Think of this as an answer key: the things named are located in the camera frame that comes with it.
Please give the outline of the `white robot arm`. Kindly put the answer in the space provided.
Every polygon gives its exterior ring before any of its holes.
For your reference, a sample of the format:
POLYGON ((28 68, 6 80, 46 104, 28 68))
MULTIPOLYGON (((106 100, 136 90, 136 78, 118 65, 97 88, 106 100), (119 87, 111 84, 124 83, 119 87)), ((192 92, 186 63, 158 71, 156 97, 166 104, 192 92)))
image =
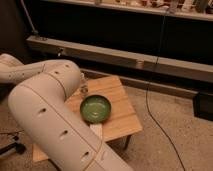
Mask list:
POLYGON ((66 105, 81 71, 70 60, 24 64, 0 55, 0 83, 12 83, 8 107, 30 138, 62 171, 133 171, 66 105))

